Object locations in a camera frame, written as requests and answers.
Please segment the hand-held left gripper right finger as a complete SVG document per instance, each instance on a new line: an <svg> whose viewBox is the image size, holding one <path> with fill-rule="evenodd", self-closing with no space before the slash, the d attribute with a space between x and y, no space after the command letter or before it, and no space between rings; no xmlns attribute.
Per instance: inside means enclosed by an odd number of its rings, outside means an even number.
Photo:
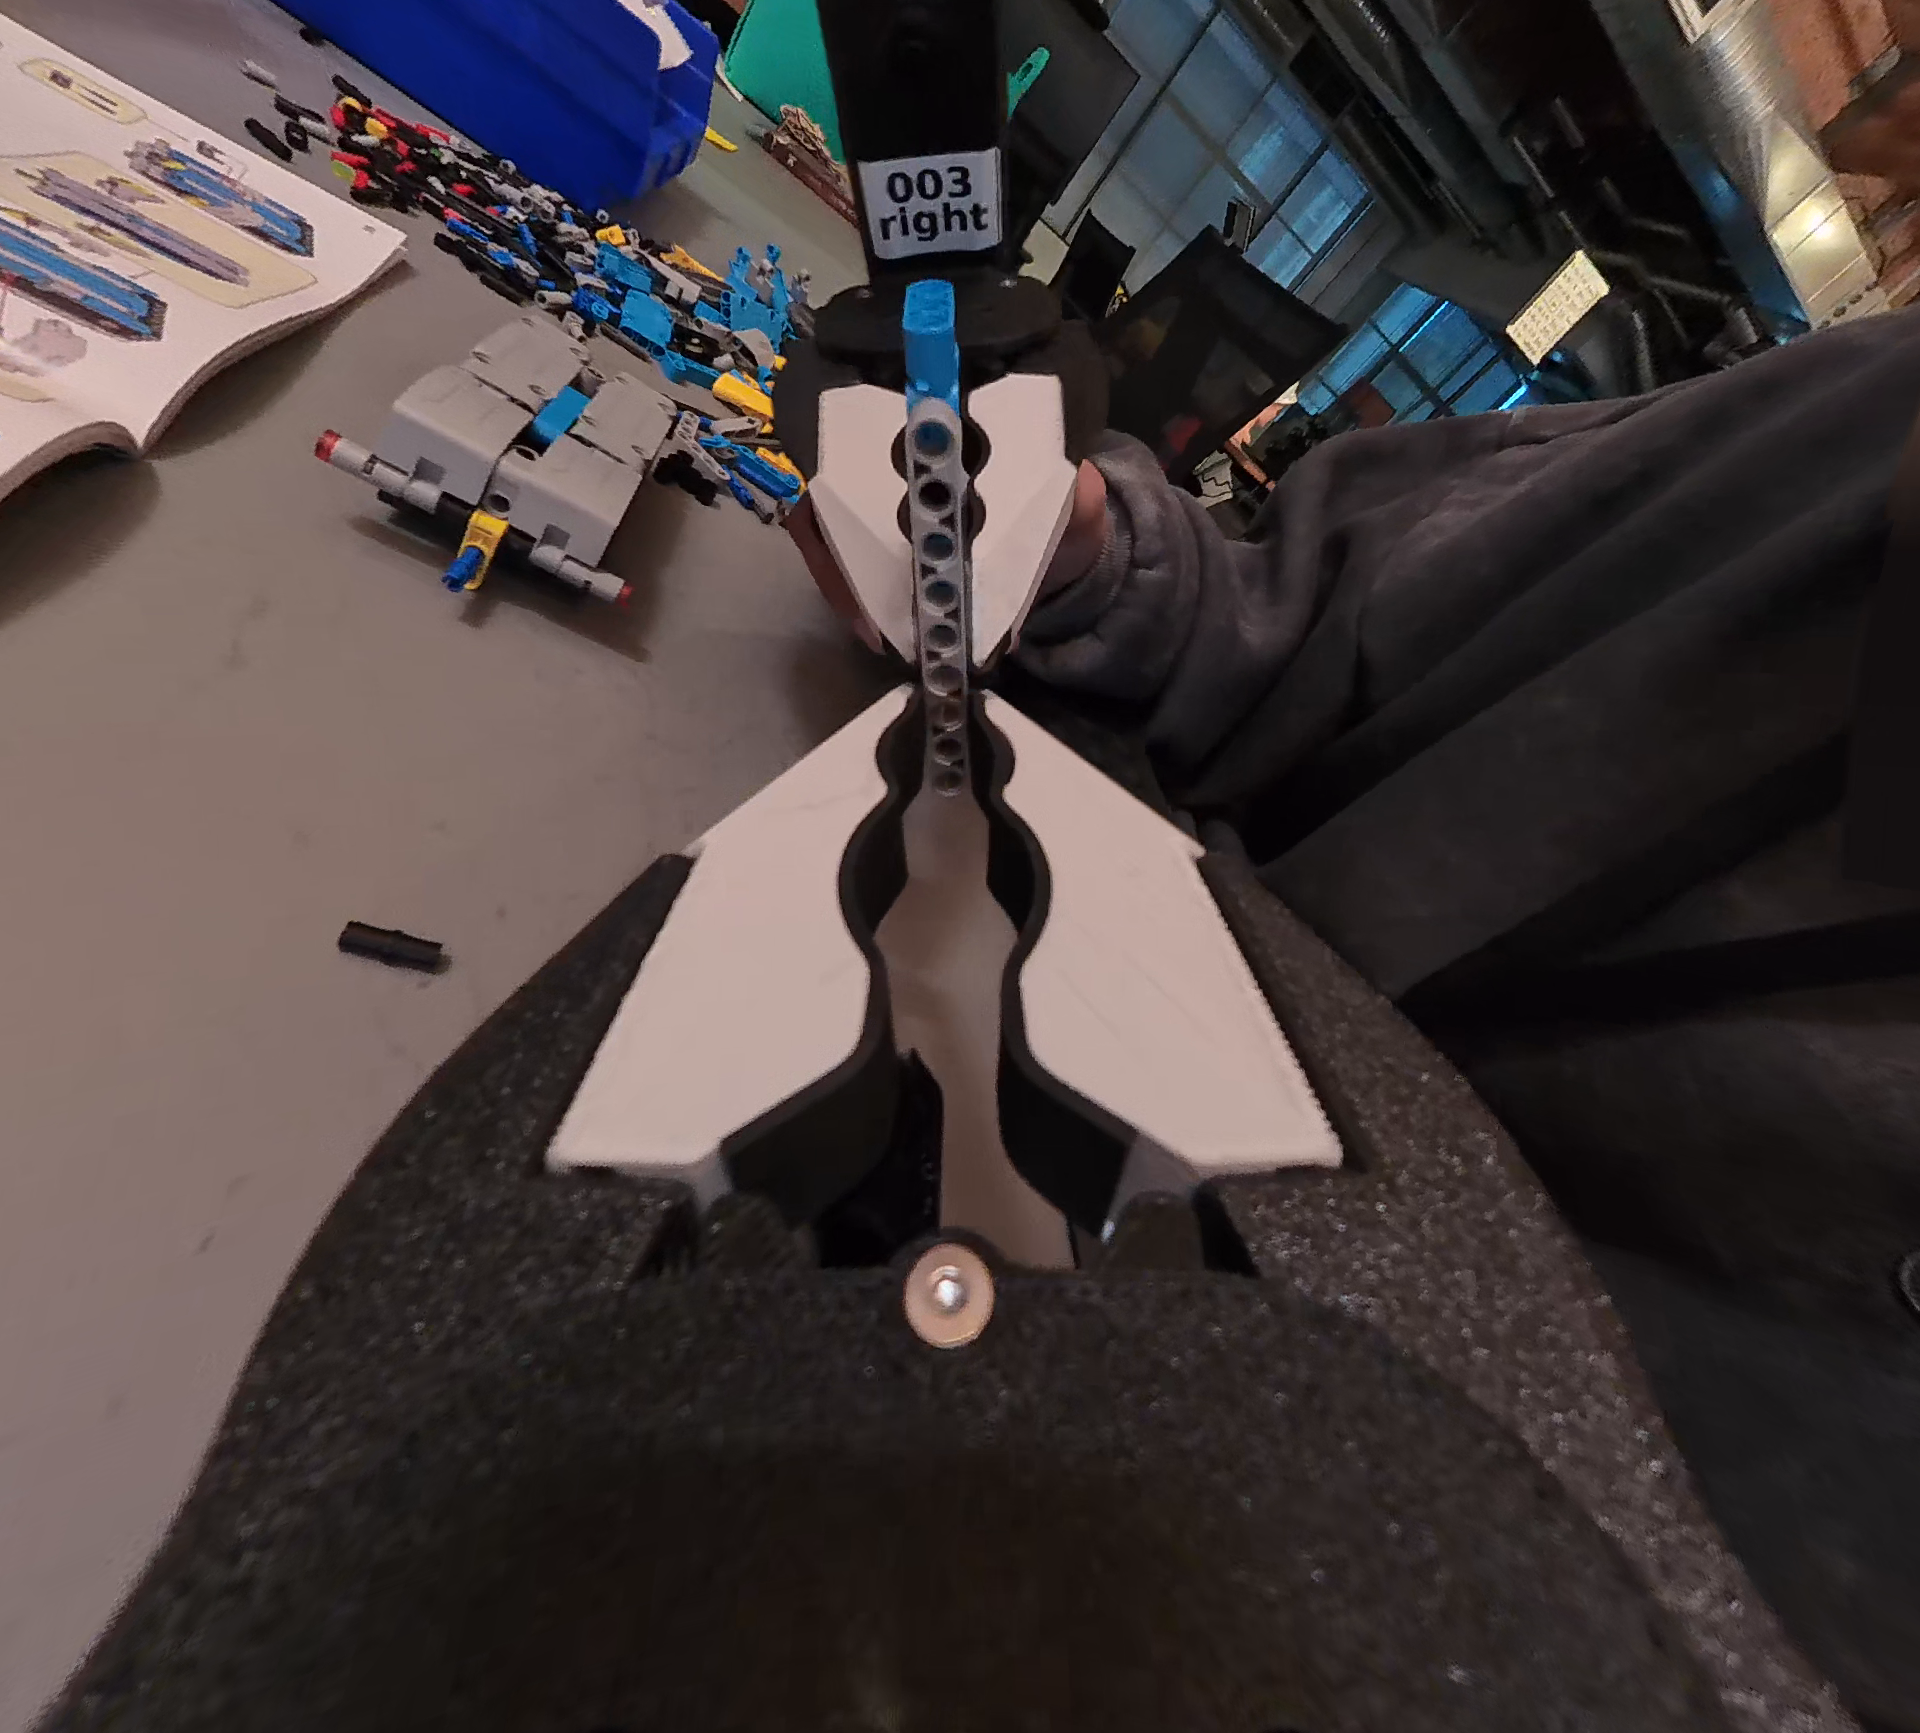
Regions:
<svg viewBox="0 0 1920 1733"><path fill-rule="evenodd" d="M978 702L1001 980L1001 1143L1026 1181L1335 1171L1342 1141L1203 849L1001 696Z"/></svg>

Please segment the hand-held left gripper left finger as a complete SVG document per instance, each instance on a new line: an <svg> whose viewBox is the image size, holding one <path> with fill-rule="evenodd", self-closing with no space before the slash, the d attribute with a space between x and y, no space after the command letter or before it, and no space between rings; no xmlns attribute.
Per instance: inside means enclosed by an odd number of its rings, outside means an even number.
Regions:
<svg viewBox="0 0 1920 1733"><path fill-rule="evenodd" d="M888 796L880 744L905 712L909 692L887 692L687 849L550 1171L739 1188L749 1129L856 1056L871 963L839 883Z"/></svg>

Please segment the grey perforated building beam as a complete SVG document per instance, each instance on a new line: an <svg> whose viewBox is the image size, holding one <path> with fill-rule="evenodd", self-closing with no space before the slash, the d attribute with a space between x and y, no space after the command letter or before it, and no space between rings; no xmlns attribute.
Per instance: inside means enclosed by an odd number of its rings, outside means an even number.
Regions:
<svg viewBox="0 0 1920 1733"><path fill-rule="evenodd" d="M973 614L966 429L935 395L905 415L912 612L925 712L925 783L960 796L970 783Z"/></svg>

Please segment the blue perforated building beam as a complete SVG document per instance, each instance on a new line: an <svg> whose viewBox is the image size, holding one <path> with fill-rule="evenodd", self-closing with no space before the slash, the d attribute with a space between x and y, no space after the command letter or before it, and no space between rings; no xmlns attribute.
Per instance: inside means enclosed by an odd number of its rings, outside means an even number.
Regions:
<svg viewBox="0 0 1920 1733"><path fill-rule="evenodd" d="M957 287L949 280L912 282L901 309L909 409L940 403L963 409L963 351Z"/></svg>

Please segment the grey desk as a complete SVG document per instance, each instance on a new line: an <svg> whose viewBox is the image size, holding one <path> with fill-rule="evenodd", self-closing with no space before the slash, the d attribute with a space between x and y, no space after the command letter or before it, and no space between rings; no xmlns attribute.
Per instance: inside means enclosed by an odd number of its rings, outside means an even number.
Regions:
<svg viewBox="0 0 1920 1733"><path fill-rule="evenodd" d="M514 315L405 261L155 454L3 506L3 1727L143 1570L304 1245L408 1098L887 674L787 539L645 486L625 607L316 461ZM439 939L437 976L337 952Z"/></svg>

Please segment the person's right hand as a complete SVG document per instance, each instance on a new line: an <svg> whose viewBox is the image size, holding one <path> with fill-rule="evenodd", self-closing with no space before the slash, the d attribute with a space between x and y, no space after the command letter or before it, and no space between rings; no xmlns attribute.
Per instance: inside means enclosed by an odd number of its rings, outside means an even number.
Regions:
<svg viewBox="0 0 1920 1733"><path fill-rule="evenodd" d="M1053 565L1043 575L1042 582L1042 599L1068 588L1068 582L1078 582L1086 572L1091 572L1105 548L1108 539L1108 515L1105 515L1105 477L1095 461L1082 461L1074 471L1074 502L1071 512L1063 530L1063 539L1053 555ZM818 515L814 510L814 502L805 499L798 506L784 520L784 531L798 548L808 575L818 586L821 598L831 603L835 616L853 630L857 643L863 643L874 655L884 655L888 647L884 643L884 634L871 621L871 616L863 612L857 593L853 592L853 582L843 578L835 555L831 553L831 544L824 540L824 531L818 527Z"/></svg>

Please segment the brown wooden model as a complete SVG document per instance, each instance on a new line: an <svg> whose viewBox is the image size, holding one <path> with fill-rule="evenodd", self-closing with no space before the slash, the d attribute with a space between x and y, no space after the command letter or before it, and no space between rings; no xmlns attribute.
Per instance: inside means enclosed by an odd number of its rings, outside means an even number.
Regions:
<svg viewBox="0 0 1920 1733"><path fill-rule="evenodd" d="M821 125L797 105L784 105L779 119L759 139L765 156L801 183L821 207L849 226L857 226L857 199L848 166L831 152Z"/></svg>

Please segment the large black display screen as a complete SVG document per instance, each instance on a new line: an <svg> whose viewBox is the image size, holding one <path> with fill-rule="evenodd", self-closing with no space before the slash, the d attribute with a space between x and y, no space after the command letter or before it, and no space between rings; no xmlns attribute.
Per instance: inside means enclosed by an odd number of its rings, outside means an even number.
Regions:
<svg viewBox="0 0 1920 1733"><path fill-rule="evenodd" d="M1004 249L1019 256L1136 87L1096 0L999 0L1011 70Z"/></svg>

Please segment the black mesh office chair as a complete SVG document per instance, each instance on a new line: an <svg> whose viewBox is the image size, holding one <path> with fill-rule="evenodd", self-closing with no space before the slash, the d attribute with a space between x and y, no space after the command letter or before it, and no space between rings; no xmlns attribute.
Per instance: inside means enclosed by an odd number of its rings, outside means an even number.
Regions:
<svg viewBox="0 0 1920 1733"><path fill-rule="evenodd" d="M1195 235L1096 328L1110 375L1108 422L1138 440L1175 486L1195 493L1199 467L1347 336L1217 232Z"/></svg>

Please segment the pile of small building pieces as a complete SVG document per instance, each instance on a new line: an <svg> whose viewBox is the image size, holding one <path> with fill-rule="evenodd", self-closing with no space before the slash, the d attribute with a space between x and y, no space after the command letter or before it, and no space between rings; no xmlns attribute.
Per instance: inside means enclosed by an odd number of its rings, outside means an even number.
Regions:
<svg viewBox="0 0 1920 1733"><path fill-rule="evenodd" d="M773 429L773 384L810 337L808 277L787 273L779 245L739 249L724 273L682 249L620 226L541 187L513 162L430 121L381 105L333 76L329 109L270 87L284 152L329 143L349 198L371 211L433 223L433 245L514 308L541 308L575 337L609 337L665 377L692 422L692 450L666 456L666 478L704 502L732 495L765 524L793 512L808 485Z"/></svg>

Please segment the grey black motor block assembly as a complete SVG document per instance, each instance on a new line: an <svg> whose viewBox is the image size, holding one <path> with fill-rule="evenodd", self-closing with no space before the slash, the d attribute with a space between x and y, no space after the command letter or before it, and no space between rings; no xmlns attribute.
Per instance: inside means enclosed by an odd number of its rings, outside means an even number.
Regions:
<svg viewBox="0 0 1920 1733"><path fill-rule="evenodd" d="M645 381L600 371L552 320L523 315L405 388L374 446L325 430L316 456L460 531L441 578L451 593L479 593L506 557L621 605L632 592L604 557L642 485L682 450L684 415Z"/></svg>

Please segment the white printed sheet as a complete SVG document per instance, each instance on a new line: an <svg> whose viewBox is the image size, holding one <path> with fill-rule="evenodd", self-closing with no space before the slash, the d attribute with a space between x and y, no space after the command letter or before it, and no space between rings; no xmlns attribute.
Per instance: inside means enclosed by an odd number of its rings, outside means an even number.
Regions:
<svg viewBox="0 0 1920 1733"><path fill-rule="evenodd" d="M1598 312L1608 294L1612 284L1594 256L1590 252L1571 252L1545 287L1505 323L1505 336L1533 367L1545 367L1550 354Z"/></svg>

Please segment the person's dark jacket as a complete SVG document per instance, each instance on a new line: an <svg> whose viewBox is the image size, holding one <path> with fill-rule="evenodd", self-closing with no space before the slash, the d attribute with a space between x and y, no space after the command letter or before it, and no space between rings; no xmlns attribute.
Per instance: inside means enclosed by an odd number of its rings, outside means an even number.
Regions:
<svg viewBox="0 0 1920 1733"><path fill-rule="evenodd" d="M1917 896L1803 830L1587 945L1393 980L1590 1240L1729 1548L1917 1727Z"/></svg>

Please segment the open instruction booklet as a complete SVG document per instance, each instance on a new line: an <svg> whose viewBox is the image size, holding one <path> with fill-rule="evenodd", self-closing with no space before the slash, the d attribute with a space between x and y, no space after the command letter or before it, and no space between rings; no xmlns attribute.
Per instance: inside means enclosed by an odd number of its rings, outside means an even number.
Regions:
<svg viewBox="0 0 1920 1733"><path fill-rule="evenodd" d="M3 21L3 495L143 456L209 377L351 305L405 240Z"/></svg>

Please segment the silver ventilation duct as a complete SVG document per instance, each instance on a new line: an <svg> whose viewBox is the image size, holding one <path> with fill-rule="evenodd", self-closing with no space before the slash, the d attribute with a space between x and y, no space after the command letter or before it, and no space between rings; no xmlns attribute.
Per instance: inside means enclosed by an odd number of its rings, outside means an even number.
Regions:
<svg viewBox="0 0 1920 1733"><path fill-rule="evenodd" d="M1765 305L1917 301L1917 0L1749 0L1695 42L1667 0L1590 4Z"/></svg>

